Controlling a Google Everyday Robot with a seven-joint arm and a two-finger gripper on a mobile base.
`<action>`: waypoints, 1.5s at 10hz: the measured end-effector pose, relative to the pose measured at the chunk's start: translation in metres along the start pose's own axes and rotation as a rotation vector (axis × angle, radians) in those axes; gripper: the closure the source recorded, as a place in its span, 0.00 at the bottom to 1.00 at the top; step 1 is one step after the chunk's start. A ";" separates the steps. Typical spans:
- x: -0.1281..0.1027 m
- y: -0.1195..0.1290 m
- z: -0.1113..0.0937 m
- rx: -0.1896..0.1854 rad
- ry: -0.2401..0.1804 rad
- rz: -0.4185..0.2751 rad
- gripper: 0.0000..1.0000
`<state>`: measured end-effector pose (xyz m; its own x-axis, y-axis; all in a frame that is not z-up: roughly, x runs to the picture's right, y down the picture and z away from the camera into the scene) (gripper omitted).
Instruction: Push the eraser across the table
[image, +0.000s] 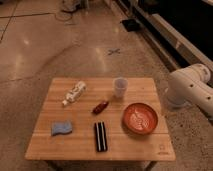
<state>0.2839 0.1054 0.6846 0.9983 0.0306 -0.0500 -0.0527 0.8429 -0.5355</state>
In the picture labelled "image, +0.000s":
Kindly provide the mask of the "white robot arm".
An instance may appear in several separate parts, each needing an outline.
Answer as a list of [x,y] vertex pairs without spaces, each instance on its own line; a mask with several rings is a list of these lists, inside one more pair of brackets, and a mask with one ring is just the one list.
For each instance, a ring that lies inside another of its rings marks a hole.
[[168,76],[168,87],[164,99],[170,109],[195,104],[213,119],[213,88],[208,85],[211,78],[209,68],[193,64],[177,69]]

